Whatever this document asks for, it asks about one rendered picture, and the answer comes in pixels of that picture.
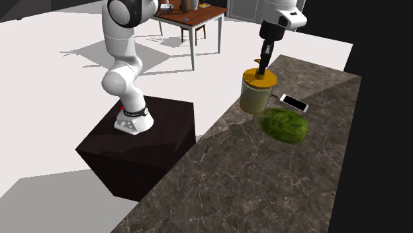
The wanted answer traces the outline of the glass jar with yellow lid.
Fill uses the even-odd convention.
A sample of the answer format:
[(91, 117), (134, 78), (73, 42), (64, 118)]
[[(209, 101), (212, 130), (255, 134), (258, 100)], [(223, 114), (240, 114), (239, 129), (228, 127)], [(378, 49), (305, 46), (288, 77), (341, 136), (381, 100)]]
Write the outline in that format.
[(256, 115), (264, 111), (272, 88), (277, 84), (277, 76), (267, 69), (258, 74), (259, 68), (250, 68), (242, 75), (240, 108)]

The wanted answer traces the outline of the dark robot stand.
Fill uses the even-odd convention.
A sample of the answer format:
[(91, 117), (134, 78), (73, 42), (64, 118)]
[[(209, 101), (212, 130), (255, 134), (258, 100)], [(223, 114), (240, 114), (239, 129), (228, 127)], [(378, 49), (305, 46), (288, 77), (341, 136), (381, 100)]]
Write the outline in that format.
[(191, 102), (145, 100), (151, 129), (135, 136), (117, 130), (117, 102), (75, 149), (114, 196), (132, 201), (141, 201), (196, 142)]

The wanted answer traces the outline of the green lettuce head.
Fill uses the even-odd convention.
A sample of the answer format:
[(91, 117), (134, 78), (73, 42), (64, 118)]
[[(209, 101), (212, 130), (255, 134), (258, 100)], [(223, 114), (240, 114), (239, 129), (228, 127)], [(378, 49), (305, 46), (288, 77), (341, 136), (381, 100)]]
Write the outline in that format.
[(254, 123), (274, 140), (300, 144), (308, 133), (309, 123), (300, 114), (281, 108), (268, 108), (253, 117)]

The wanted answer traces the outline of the white smartphone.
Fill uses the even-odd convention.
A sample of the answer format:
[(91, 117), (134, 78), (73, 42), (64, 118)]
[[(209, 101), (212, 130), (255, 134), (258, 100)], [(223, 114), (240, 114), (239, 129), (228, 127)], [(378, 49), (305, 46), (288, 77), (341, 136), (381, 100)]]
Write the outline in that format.
[(298, 109), (298, 110), (300, 110), (304, 113), (309, 108), (308, 104), (306, 104), (302, 101), (299, 101), (298, 99), (295, 99), (295, 98), (293, 98), (289, 95), (286, 95), (286, 94), (282, 94), (282, 96), (280, 97), (280, 101), (283, 102), (283, 103), (286, 103), (286, 104), (288, 104), (288, 105), (290, 105), (290, 106), (292, 106), (292, 107), (294, 107), (294, 108), (296, 108), (296, 109)]

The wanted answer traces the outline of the wooden table with white legs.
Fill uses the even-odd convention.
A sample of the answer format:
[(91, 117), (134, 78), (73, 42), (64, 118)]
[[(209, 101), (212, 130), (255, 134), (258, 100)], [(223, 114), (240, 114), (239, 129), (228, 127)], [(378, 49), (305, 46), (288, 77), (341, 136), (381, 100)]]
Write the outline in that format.
[(189, 32), (190, 53), (191, 53), (191, 65), (192, 70), (195, 70), (195, 34), (196, 28), (205, 25), (209, 21), (218, 19), (218, 53), (221, 51), (221, 38), (222, 38), (222, 23), (224, 21), (224, 14), (228, 11), (227, 8), (210, 6), (201, 8), (198, 10), (191, 10), (188, 13), (182, 13), (178, 7), (180, 0), (170, 0), (171, 4), (174, 4), (172, 11), (166, 15), (157, 13), (152, 19), (166, 24), (172, 24), (174, 26), (182, 27)]

